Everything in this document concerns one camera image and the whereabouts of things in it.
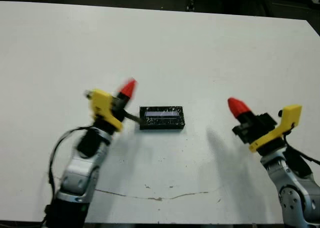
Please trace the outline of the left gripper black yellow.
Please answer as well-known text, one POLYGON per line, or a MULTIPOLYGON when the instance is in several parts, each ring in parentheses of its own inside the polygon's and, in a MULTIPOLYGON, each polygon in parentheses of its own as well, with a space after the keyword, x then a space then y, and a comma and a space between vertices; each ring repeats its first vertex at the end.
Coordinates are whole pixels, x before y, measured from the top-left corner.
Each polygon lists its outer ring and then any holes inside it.
POLYGON ((112 96, 100 89, 87 90, 85 96, 90 103, 94 126, 100 126, 102 130, 112 133, 120 132, 123 129, 123 119, 125 118, 140 124, 139 117, 125 111, 136 86, 137 81, 134 78, 128 80, 117 96, 112 96))

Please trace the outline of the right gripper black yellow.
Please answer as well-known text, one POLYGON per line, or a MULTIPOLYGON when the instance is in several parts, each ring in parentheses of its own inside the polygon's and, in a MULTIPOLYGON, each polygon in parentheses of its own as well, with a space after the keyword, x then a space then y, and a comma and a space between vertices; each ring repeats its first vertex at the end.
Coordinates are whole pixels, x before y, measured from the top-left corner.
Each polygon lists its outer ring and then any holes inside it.
POLYGON ((255 115, 241 100, 230 97, 228 107, 240 125, 232 131, 244 144, 249 144, 252 153, 272 153, 285 146, 284 134, 298 126, 301 105, 289 105, 281 110, 280 124, 268 114, 255 115))

